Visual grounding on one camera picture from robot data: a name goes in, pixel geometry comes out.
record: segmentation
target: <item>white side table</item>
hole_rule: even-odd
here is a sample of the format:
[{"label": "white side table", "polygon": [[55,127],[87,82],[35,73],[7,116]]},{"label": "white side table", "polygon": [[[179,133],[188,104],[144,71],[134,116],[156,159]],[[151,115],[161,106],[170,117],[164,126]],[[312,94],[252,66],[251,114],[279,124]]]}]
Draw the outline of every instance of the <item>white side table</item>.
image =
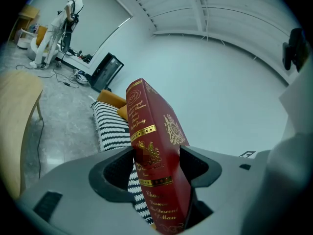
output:
[{"label": "white side table", "polygon": [[18,45],[17,47],[21,48],[21,49],[27,49],[30,45],[30,42],[31,40],[34,38],[34,37],[37,37],[38,34],[35,34],[35,33],[32,33],[32,32],[29,32],[25,29],[21,29],[21,34],[20,34],[20,37],[19,37],[19,41],[18,41]]}]

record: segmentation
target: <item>patterned throw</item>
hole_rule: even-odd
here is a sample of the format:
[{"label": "patterned throw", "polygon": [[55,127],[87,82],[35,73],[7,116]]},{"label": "patterned throw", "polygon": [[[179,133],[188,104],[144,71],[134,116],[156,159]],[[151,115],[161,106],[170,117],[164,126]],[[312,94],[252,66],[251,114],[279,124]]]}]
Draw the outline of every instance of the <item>patterned throw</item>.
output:
[{"label": "patterned throw", "polygon": [[[100,152],[131,146],[128,122],[116,112],[118,108],[102,103],[93,104],[94,119],[98,132]],[[134,195],[136,200],[135,209],[148,224],[153,224],[146,201],[143,198],[139,184],[135,164],[129,177],[128,192]]]}]

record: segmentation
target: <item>light wood tabletop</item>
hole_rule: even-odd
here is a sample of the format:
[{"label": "light wood tabletop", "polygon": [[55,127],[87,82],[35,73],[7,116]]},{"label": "light wood tabletop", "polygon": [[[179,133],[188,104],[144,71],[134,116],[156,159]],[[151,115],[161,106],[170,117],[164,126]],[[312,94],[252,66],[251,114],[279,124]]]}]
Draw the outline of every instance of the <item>light wood tabletop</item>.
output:
[{"label": "light wood tabletop", "polygon": [[27,125],[43,91],[42,81],[25,71],[0,76],[0,176],[12,198],[25,189],[23,162]]}]

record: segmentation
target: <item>person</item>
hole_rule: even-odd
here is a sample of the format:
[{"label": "person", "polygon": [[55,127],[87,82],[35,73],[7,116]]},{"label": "person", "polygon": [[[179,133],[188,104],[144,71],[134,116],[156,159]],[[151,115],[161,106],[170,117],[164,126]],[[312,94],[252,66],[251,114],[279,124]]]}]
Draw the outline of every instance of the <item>person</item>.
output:
[{"label": "person", "polygon": [[44,39],[40,43],[36,58],[33,62],[30,62],[30,66],[34,69],[38,67],[42,67],[42,58],[43,53],[46,46],[49,44],[49,52],[47,57],[45,58],[45,66],[44,68],[48,68],[50,61],[54,55],[54,50],[58,44],[58,41],[62,37],[63,34],[63,26],[66,19],[69,22],[72,22],[73,19],[71,18],[71,13],[78,13],[83,8],[83,0],[68,0],[67,5],[65,6],[64,10],[52,21],[52,23],[48,26],[48,30],[45,33]]}]

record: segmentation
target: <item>red book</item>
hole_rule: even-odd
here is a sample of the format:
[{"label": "red book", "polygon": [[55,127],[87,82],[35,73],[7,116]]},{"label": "red book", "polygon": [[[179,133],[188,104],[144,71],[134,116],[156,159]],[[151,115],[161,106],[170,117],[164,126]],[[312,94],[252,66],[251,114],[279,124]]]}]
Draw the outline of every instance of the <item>red book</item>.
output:
[{"label": "red book", "polygon": [[172,107],[142,78],[126,90],[136,170],[156,229],[184,230],[191,187],[179,165],[180,145],[189,145]]}]

